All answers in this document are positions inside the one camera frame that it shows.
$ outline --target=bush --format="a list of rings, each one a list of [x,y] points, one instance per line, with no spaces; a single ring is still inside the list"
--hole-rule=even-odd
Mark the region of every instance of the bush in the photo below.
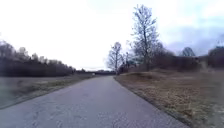
[[[224,47],[216,47],[209,51],[207,63],[213,68],[224,67]]]

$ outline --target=treeline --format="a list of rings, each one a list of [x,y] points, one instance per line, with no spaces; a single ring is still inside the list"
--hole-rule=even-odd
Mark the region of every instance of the treeline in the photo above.
[[[18,51],[6,41],[0,41],[0,76],[53,77],[73,74],[76,70],[58,60],[37,54],[32,56],[24,47]]]
[[[224,47],[217,46],[205,56],[196,56],[190,47],[179,55],[164,48],[158,39],[156,19],[152,18],[151,8],[144,5],[134,8],[133,41],[131,50],[122,54],[122,47],[116,42],[108,55],[107,65],[116,73],[149,71],[154,68],[177,71],[198,70],[201,67],[223,68]]]

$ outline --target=grassy field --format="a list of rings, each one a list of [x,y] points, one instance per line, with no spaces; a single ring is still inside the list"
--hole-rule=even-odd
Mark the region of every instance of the grassy field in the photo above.
[[[0,109],[91,77],[91,75],[43,78],[0,77]]]
[[[194,128],[224,127],[224,71],[154,70],[115,77],[124,87]]]

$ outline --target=tree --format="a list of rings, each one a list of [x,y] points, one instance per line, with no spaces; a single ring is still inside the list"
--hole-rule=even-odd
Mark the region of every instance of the tree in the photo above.
[[[6,41],[0,41],[0,57],[12,58],[14,48],[12,45],[8,44]]]
[[[28,51],[26,51],[26,48],[24,47],[19,48],[19,51],[17,52],[17,58],[22,61],[26,61],[30,58],[28,55]]]
[[[118,67],[121,65],[121,63],[121,44],[116,42],[109,52],[107,65],[117,73]]]
[[[190,47],[185,47],[184,50],[182,51],[182,56],[194,57],[195,53]]]
[[[36,53],[34,53],[32,56],[31,56],[32,60],[34,61],[38,61],[38,55]]]
[[[133,44],[134,53],[141,63],[144,64],[146,70],[152,58],[153,43],[157,42],[158,33],[156,32],[156,19],[152,18],[151,8],[144,5],[137,6],[134,12],[134,37]]]

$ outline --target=road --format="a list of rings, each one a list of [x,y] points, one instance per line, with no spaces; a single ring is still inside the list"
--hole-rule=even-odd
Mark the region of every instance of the road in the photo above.
[[[0,128],[188,127],[113,77],[99,77],[0,110]]]

